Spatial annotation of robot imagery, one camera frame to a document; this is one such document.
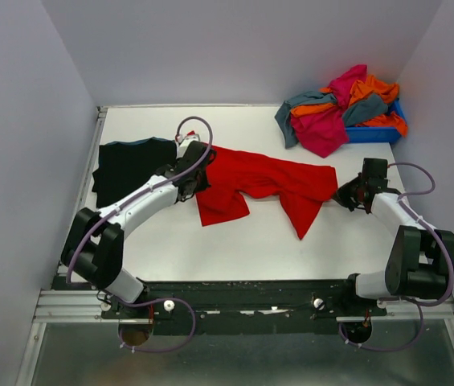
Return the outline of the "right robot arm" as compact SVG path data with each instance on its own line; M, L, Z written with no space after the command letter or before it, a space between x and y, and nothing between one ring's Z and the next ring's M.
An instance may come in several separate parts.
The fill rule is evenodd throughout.
M406 202L410 192L388 186L386 159L365 158L357 177L337 189L333 200L349 211L363 210L383 224L394 242L386 268L350 276L354 287L339 295L341 309L359 314L368 299L402 298L419 306L438 306L454 286L454 233L428 223Z

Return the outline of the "red t-shirt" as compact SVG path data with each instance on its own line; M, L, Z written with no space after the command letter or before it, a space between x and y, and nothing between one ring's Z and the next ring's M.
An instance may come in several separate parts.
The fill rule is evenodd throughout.
M299 240L323 203L338 189L336 170L213 146L214 161L206 173L210 186L196 194L203 227L250 214L245 200L277 197Z

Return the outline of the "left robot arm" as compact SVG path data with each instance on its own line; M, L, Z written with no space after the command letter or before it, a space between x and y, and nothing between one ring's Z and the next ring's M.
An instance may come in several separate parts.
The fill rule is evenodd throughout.
M211 146L196 135L171 144L170 160L135 162L141 169L127 175L140 182L115 203L92 210L80 209L70 227L60 261L67 279L76 273L97 289L120 299L131 318L146 312L145 284L123 268L124 243L130 234L159 211L185 202L210 184L206 168L215 158Z

